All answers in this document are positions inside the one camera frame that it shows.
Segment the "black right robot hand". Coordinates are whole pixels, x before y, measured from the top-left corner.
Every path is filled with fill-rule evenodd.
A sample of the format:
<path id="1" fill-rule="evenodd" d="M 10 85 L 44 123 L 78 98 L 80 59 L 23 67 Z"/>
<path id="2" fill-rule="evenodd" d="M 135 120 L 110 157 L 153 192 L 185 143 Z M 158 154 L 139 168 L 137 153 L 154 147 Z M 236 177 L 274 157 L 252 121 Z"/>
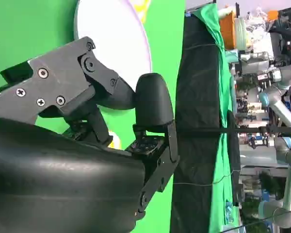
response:
<path id="1" fill-rule="evenodd" d="M 1 72 L 0 233 L 129 233 L 178 162 L 158 73 L 132 89 L 83 37 Z"/>

